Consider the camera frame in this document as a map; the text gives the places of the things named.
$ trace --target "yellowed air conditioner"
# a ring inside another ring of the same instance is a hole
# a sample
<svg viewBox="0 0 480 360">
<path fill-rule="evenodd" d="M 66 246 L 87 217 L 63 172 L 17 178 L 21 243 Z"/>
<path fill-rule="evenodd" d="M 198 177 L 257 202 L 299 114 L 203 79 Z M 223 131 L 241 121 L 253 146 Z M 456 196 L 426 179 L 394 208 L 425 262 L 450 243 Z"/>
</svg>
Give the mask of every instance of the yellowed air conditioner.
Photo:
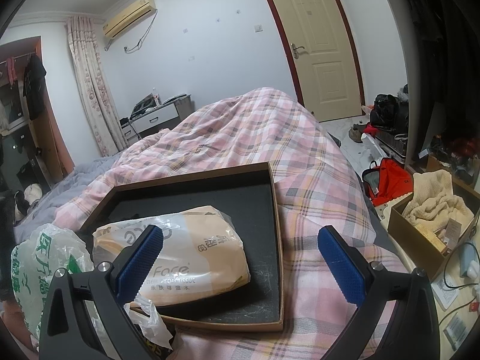
<svg viewBox="0 0 480 360">
<path fill-rule="evenodd" d="M 103 33 L 108 39 L 114 39 L 125 32 L 131 24 L 147 17 L 150 12 L 155 10 L 153 0 L 137 0 L 105 24 Z"/>
</svg>

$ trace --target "door handle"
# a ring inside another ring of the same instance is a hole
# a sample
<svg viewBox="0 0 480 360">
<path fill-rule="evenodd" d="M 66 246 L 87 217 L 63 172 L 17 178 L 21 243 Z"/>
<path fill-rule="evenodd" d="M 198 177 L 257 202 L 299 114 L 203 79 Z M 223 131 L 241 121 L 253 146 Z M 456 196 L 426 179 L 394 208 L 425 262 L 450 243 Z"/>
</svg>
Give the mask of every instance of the door handle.
<svg viewBox="0 0 480 360">
<path fill-rule="evenodd" d="M 298 49 L 303 49 L 305 50 L 305 46 L 298 46 L 296 47 L 296 45 L 294 43 L 291 43 L 290 46 L 292 47 L 292 53 L 293 53 L 293 57 L 295 59 L 298 59 L 299 58 L 299 53 L 298 53 Z"/>
</svg>

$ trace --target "marble floor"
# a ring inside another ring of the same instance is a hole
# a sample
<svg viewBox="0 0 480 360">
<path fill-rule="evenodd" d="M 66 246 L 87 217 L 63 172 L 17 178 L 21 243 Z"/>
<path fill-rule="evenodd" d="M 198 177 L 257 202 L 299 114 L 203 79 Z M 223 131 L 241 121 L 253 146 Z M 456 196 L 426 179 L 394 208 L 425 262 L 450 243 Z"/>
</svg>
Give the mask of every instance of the marble floor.
<svg viewBox="0 0 480 360">
<path fill-rule="evenodd" d="M 340 150 L 360 177 L 374 158 L 370 154 L 370 149 L 366 148 L 363 143 L 356 143 L 350 139 L 349 130 L 354 123 L 366 124 L 369 120 L 368 116 L 354 116 L 320 123 L 323 128 L 342 142 Z"/>
</svg>

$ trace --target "cardboard box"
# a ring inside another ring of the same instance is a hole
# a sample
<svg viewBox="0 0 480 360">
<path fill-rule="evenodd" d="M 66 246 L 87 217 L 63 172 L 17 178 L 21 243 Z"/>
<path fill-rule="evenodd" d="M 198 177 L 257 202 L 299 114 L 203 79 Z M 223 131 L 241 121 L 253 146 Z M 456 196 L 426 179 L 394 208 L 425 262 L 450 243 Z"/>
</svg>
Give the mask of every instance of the cardboard box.
<svg viewBox="0 0 480 360">
<path fill-rule="evenodd" d="M 459 242 L 463 242 L 469 237 L 479 217 L 480 194 L 455 179 L 453 179 L 453 192 L 455 195 L 463 198 L 466 206 L 471 209 L 474 215 L 472 222 L 463 234 L 460 235 Z M 442 250 L 445 248 L 440 246 L 443 243 L 438 238 L 434 237 L 435 239 L 432 239 L 428 234 L 422 233 L 402 217 L 407 203 L 412 199 L 413 194 L 392 207 L 388 223 L 388 234 L 397 241 L 415 265 L 423 268 L 428 278 L 433 280 L 439 272 L 443 271 L 447 255 L 442 253 Z"/>
<path fill-rule="evenodd" d="M 235 290 L 157 307 L 167 323 L 237 332 L 283 330 L 280 221 L 268 162 L 177 175 L 114 187 L 77 233 L 91 251 L 93 232 L 126 219 L 212 205 L 231 217 L 243 241 L 251 280 Z"/>
<path fill-rule="evenodd" d="M 474 188 L 475 184 L 477 183 L 477 179 L 480 174 L 480 160 L 473 159 L 473 182 L 471 184 L 466 184 L 464 181 L 460 180 L 458 177 L 455 177 L 452 172 L 451 167 L 443 166 L 438 159 L 436 159 L 433 155 L 428 155 L 428 162 L 427 162 L 427 172 L 435 172 L 437 170 L 446 170 L 447 172 L 452 174 L 452 179 L 456 180 L 460 185 L 464 187 L 471 187 Z"/>
</svg>

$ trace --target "metal bolt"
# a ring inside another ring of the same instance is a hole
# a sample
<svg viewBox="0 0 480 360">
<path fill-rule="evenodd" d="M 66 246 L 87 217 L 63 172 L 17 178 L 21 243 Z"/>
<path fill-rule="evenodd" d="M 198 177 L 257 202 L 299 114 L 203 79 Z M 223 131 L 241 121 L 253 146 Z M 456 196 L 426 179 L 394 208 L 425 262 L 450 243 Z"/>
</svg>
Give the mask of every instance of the metal bolt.
<svg viewBox="0 0 480 360">
<path fill-rule="evenodd" d="M 67 273 L 67 270 L 65 268 L 59 268 L 55 271 L 55 276 L 57 278 L 61 278 L 62 276 L 64 276 L 65 274 Z"/>
<path fill-rule="evenodd" d="M 380 261 L 372 261 L 370 265 L 375 271 L 381 271 L 383 268 L 385 268 Z"/>
<path fill-rule="evenodd" d="M 100 264 L 98 264 L 98 270 L 100 272 L 106 272 L 110 269 L 111 266 L 112 266 L 112 264 L 110 264 L 108 261 L 104 261 L 104 262 L 101 262 Z"/>
</svg>

